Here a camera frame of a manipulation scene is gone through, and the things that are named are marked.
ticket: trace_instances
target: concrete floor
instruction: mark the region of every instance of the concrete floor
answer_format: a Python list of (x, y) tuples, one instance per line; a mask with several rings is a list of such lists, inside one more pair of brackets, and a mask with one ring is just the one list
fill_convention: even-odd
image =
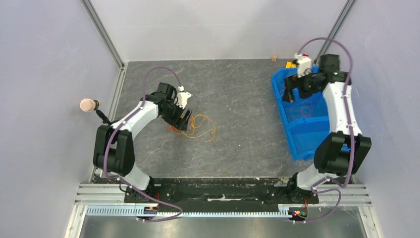
[[(116, 119), (130, 112), (141, 98), (141, 81), (156, 66), (175, 70), (193, 97), (193, 115), (205, 114), (216, 125), (196, 139), (167, 130), (162, 119), (149, 123), (134, 141), (136, 164), (153, 177), (280, 177), (302, 171), (312, 161), (292, 160), (273, 96), (270, 77), (287, 60), (180, 60), (130, 62), (118, 103)], [(178, 86), (163, 69), (151, 73), (147, 93), (159, 82)], [(212, 129), (205, 121), (197, 134)]]

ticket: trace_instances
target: metal post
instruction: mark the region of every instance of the metal post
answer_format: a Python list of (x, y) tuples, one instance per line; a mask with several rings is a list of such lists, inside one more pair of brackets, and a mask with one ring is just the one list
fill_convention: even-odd
[[(341, 26), (344, 24), (344, 21), (346, 20), (347, 16), (350, 13), (350, 10), (353, 8), (356, 1), (357, 0), (347, 0), (347, 2), (344, 4), (343, 9), (341, 10), (340, 15), (338, 15), (338, 18), (335, 21), (334, 26), (332, 27), (331, 31), (329, 32), (328, 38), (335, 39), (338, 32), (340, 31)], [(318, 58), (321, 55), (323, 55), (327, 52), (330, 45), (331, 45), (330, 41), (325, 41), (324, 42), (324, 44), (321, 47), (321, 50), (319, 51), (318, 55), (316, 56), (316, 59), (315, 59), (316, 61), (318, 60)]]
[(95, 11), (95, 8), (92, 5), (90, 0), (81, 0), (83, 6), (85, 7), (86, 11), (88, 12), (93, 24), (95, 25), (96, 29), (99, 32), (99, 35), (104, 40), (106, 46), (108, 47), (109, 51), (111, 52), (112, 57), (114, 58), (116, 64), (120, 69), (124, 67), (124, 62), (122, 61), (121, 57), (119, 56), (114, 44), (111, 41), (108, 33), (105, 30), (104, 25), (102, 24), (101, 20), (99, 19), (98, 14)]

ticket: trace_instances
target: metal frame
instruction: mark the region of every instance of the metal frame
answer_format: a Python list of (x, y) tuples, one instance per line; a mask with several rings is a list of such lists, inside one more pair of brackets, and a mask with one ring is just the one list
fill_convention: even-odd
[[(335, 39), (338, 32), (341, 29), (341, 26), (343, 26), (344, 21), (346, 20), (347, 16), (350, 13), (350, 10), (353, 8), (354, 4), (357, 0), (347, 0), (347, 2), (344, 4), (343, 9), (340, 12), (340, 15), (338, 15), (337, 20), (335, 21), (334, 25), (332, 26), (331, 31), (328, 34), (328, 38)], [(318, 55), (316, 56), (316, 61), (318, 61), (319, 56), (325, 54), (330, 47), (331, 42), (325, 41), (324, 44), (321, 47), (321, 50), (319, 51)]]
[[(334, 184), (323, 184), (319, 190), (339, 188)], [(342, 199), (340, 207), (358, 207), (362, 217), (363, 226), (368, 238), (382, 238), (373, 212), (372, 203), (366, 187), (363, 184), (350, 184), (341, 189)], [(143, 213), (144, 207), (157, 204), (126, 204), (124, 193), (119, 190), (118, 184), (81, 184), (75, 198), (73, 212), (66, 230), (66, 238), (78, 238), (82, 231), (86, 216), (147, 216)], [(309, 204), (311, 207), (333, 207), (337, 202), (338, 194), (328, 192), (318, 195), (319, 204)], [(290, 207), (301, 207), (299, 204), (279, 204), (279, 212), (274, 213), (186, 213), (183, 217), (283, 217)], [(174, 213), (159, 213), (158, 216), (172, 216)]]
[(112, 57), (115, 60), (115, 63), (118, 65), (120, 69), (122, 69), (125, 64), (122, 61), (121, 57), (119, 56), (118, 51), (116, 50), (114, 44), (112, 43), (112, 40), (108, 35), (108, 32), (106, 32), (105, 27), (101, 22), (101, 19), (99, 18), (98, 14), (96, 13), (95, 8), (93, 7), (92, 2), (90, 0), (81, 0), (81, 2), (83, 6), (85, 7), (86, 11), (88, 12), (96, 29), (98, 30), (99, 35), (101, 36), (106, 46), (108, 47), (109, 52), (111, 53)]

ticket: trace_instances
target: white panel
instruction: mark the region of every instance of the white panel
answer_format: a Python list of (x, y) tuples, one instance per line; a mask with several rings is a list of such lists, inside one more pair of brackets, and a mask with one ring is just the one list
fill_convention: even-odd
[[(124, 61), (292, 58), (345, 0), (92, 0)], [(322, 42), (305, 53), (316, 55)]]
[[(420, 213), (420, 2), (357, 1), (338, 34), (354, 59), (353, 106), (372, 149), (356, 178), (365, 183), (383, 235), (418, 237)], [(340, 53), (343, 70), (348, 60)]]
[(79, 0), (0, 1), (0, 237), (64, 236), (118, 68)]

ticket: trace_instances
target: black wire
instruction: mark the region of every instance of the black wire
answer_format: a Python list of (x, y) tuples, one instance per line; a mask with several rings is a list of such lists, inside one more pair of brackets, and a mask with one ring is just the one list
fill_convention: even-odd
[(127, 192), (127, 190), (125, 190), (125, 191), (124, 191), (124, 190), (122, 190), (122, 188), (121, 188), (121, 184), (122, 184), (122, 182), (120, 182), (120, 183), (119, 183), (119, 190), (121, 190), (121, 192), (123, 192), (123, 193), (126, 193), (126, 192)]

